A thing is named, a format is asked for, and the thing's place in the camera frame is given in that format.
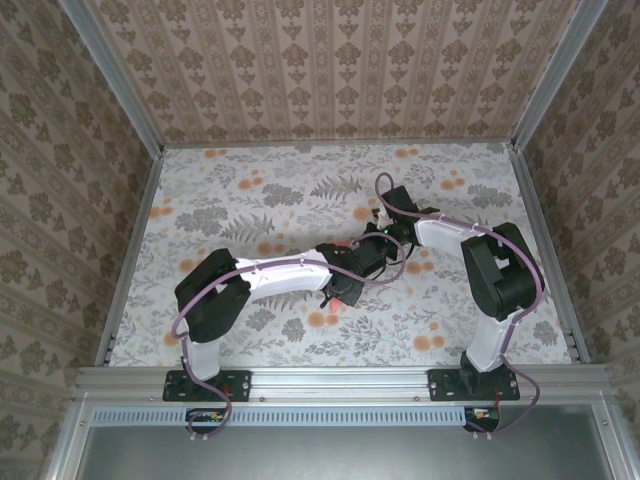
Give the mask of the thin aluminium frame rail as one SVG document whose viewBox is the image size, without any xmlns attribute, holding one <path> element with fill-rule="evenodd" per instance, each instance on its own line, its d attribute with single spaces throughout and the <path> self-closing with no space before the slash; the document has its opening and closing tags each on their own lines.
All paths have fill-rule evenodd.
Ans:
<svg viewBox="0 0 640 480">
<path fill-rule="evenodd" d="M 166 143 L 164 150 L 207 149 L 207 148 L 258 148 L 258 147 L 315 147 L 315 146 L 351 146 L 351 145 L 473 145 L 473 144 L 512 144 L 510 138 L 401 138 L 401 139 L 339 139 L 339 140 L 274 140 L 218 143 Z"/>
</svg>

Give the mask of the wide aluminium frame rail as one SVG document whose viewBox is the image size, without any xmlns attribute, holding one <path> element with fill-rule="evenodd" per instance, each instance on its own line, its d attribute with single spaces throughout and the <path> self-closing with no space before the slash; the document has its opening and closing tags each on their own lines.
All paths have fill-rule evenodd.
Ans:
<svg viewBox="0 0 640 480">
<path fill-rule="evenodd" d="M 526 405 L 540 390 L 541 405 L 612 400 L 606 369 L 595 364 L 524 365 L 516 379 Z M 90 367 L 76 378 L 72 401 L 160 405 L 170 367 Z M 410 405 L 430 402 L 426 367 L 251 367 L 250 405 Z"/>
</svg>

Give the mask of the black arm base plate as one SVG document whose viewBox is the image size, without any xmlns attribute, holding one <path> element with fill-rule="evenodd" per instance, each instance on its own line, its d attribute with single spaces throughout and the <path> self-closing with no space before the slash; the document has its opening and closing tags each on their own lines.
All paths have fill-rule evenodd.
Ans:
<svg viewBox="0 0 640 480">
<path fill-rule="evenodd" d="M 252 372 L 249 370 L 221 370 L 205 383 L 194 381 L 185 370 L 170 370 L 165 377 L 162 400 L 164 402 L 223 402 L 224 399 L 212 391 L 219 390 L 232 402 L 248 402 L 252 387 Z"/>
<path fill-rule="evenodd" d="M 521 398 L 515 373 L 504 366 L 488 373 L 462 368 L 427 372 L 430 399 L 443 401 L 515 401 Z"/>
</svg>

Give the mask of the aluminium frame post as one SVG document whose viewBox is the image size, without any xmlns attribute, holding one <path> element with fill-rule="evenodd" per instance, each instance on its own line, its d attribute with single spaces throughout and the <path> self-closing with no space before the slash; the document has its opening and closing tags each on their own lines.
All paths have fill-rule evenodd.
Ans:
<svg viewBox="0 0 640 480">
<path fill-rule="evenodd" d="M 531 140 L 608 0 L 581 0 L 511 137 L 516 151 Z"/>
<path fill-rule="evenodd" d="M 59 0 L 91 57 L 116 96 L 150 157 L 161 157 L 164 142 L 146 112 L 141 96 L 129 81 L 122 62 L 98 25 L 85 0 Z"/>
</svg>

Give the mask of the grey metal panel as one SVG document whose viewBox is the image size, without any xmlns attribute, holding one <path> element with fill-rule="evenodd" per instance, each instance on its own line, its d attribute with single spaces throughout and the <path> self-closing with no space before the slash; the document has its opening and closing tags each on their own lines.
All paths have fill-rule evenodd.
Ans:
<svg viewBox="0 0 640 480">
<path fill-rule="evenodd" d="M 78 480 L 613 480 L 593 415 L 538 407 L 501 435 L 461 427 L 91 431 Z"/>
</svg>

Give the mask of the floral patterned table cover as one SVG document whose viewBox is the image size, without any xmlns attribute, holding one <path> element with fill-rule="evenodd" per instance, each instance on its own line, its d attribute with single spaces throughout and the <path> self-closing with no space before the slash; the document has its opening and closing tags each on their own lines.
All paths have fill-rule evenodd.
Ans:
<svg viewBox="0 0 640 480">
<path fill-rule="evenodd" d="M 210 252 L 292 255 L 360 236 L 391 175 L 420 208 L 532 234 L 500 144 L 184 149 L 165 154 L 110 362 L 174 366 L 175 287 Z M 455 365 L 478 311 L 463 262 L 416 249 L 402 278 L 368 286 L 333 315 L 321 293 L 247 305 L 221 344 L 226 367 Z"/>
</svg>

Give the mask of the pink cloth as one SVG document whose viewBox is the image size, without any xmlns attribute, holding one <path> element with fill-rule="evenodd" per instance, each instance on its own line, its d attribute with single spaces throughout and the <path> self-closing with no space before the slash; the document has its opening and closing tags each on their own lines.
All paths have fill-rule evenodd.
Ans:
<svg viewBox="0 0 640 480">
<path fill-rule="evenodd" d="M 334 241 L 334 244 L 340 247 L 350 248 L 352 246 L 351 240 Z M 329 302 L 329 311 L 333 315 L 337 315 L 340 312 L 345 312 L 348 306 L 338 299 L 331 299 Z"/>
</svg>

